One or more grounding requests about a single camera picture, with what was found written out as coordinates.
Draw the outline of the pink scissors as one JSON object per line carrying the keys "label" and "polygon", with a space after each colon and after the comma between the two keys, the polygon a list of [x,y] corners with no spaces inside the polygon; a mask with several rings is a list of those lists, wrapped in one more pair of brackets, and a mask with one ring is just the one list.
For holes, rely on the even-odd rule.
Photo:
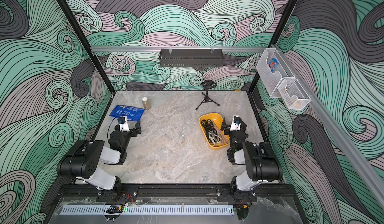
{"label": "pink scissors", "polygon": [[216,125],[216,123],[214,123],[214,128],[217,131],[217,136],[218,136],[218,139],[217,139],[218,142],[217,143],[222,145],[222,146],[229,144],[230,143],[229,138],[225,134],[222,133],[222,131]]}

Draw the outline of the large black scissors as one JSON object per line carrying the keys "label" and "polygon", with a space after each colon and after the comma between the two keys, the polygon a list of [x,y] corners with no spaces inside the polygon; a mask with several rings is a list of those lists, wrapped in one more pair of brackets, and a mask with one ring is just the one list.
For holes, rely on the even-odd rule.
{"label": "large black scissors", "polygon": [[209,131],[212,131],[212,132],[215,131],[215,130],[214,130],[214,125],[213,125],[213,122],[212,122],[211,119],[208,119],[208,120],[203,119],[203,120],[201,121],[201,126],[202,126],[202,127],[204,128],[204,130],[205,130],[205,135],[206,135],[207,139],[208,139],[208,132],[209,132]]}

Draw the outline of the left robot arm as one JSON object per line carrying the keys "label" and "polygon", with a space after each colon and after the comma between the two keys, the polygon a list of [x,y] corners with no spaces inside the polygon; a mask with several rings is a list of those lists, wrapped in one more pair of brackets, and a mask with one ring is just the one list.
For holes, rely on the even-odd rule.
{"label": "left robot arm", "polygon": [[[135,122],[134,128],[129,127],[131,121]],[[124,164],[130,139],[140,135],[142,130],[140,118],[130,120],[120,116],[117,122],[109,135],[108,147],[103,140],[78,140],[59,161],[58,175],[81,180],[101,191],[119,192],[122,189],[120,178],[100,168],[99,162],[115,166]]]}

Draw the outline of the yellow storage box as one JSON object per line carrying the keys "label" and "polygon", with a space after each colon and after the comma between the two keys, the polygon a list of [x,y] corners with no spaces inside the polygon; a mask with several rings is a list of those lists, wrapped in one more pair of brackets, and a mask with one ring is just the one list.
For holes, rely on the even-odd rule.
{"label": "yellow storage box", "polygon": [[223,121],[224,118],[219,113],[210,113],[199,118],[200,127],[212,150],[218,150],[230,145],[229,136],[221,131]]}

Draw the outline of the cream kitchen scissors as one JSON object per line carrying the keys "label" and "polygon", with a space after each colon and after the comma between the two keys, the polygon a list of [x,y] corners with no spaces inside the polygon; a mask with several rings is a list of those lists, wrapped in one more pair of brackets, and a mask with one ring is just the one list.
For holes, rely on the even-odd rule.
{"label": "cream kitchen scissors", "polygon": [[217,133],[212,131],[208,132],[208,140],[212,146],[216,146],[222,143],[221,137]]}

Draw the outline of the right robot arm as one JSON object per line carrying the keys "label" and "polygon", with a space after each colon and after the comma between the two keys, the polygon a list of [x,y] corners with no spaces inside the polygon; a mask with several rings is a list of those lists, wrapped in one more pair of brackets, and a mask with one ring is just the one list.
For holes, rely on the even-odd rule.
{"label": "right robot arm", "polygon": [[228,161],[243,165],[246,170],[233,178],[231,193],[249,192],[261,184],[275,183],[282,179],[283,170],[269,142],[254,143],[247,140],[247,125],[234,116],[231,124],[222,121],[221,130],[229,136]]}

